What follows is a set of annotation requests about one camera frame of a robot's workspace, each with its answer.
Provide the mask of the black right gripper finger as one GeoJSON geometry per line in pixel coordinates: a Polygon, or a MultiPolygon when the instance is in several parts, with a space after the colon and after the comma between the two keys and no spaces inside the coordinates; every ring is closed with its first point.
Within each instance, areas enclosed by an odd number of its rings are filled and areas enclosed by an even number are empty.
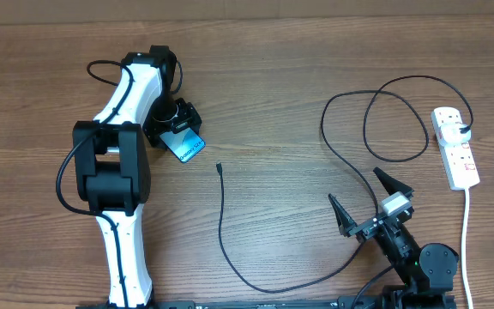
{"type": "Polygon", "coordinates": [[[328,200],[330,201],[332,209],[335,213],[340,234],[346,237],[351,237],[352,230],[358,226],[357,223],[342,207],[336,196],[329,193],[328,200]]]}
{"type": "Polygon", "coordinates": [[[413,188],[411,186],[393,178],[379,167],[375,167],[373,169],[373,173],[377,176],[378,180],[383,185],[383,188],[390,196],[394,195],[396,192],[399,192],[408,199],[413,198],[413,188]]]}

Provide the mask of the Galaxy S24 smartphone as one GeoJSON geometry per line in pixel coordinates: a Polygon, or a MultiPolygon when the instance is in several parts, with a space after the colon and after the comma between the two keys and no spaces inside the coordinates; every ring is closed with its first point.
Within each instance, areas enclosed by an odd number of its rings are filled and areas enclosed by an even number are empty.
{"type": "Polygon", "coordinates": [[[205,147],[205,142],[191,128],[179,133],[165,132],[160,139],[182,163],[191,160],[205,147]]]}

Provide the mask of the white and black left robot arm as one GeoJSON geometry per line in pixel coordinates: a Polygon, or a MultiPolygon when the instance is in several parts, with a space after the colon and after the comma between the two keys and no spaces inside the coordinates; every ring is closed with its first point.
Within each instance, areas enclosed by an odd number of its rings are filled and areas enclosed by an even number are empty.
{"type": "Polygon", "coordinates": [[[130,52],[117,62],[121,77],[106,106],[75,124],[73,148],[79,198],[95,217],[111,276],[105,308],[155,308],[144,252],[142,213],[151,190],[148,147],[170,150],[182,163],[205,147],[202,119],[176,96],[183,71],[167,45],[130,52]]]}

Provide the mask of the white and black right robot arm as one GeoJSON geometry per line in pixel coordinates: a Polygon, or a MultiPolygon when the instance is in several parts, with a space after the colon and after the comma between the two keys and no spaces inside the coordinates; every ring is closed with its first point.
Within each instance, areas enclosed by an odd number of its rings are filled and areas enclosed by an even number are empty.
{"type": "Polygon", "coordinates": [[[337,298],[339,308],[455,308],[454,277],[459,254],[441,243],[418,245],[404,223],[413,216],[413,188],[376,167],[374,174],[389,196],[379,203],[380,212],[358,224],[330,194],[340,234],[360,244],[376,241],[390,266],[371,278],[354,296],[337,298]],[[382,276],[394,270],[402,284],[386,286],[376,296],[364,293],[382,276]]]}

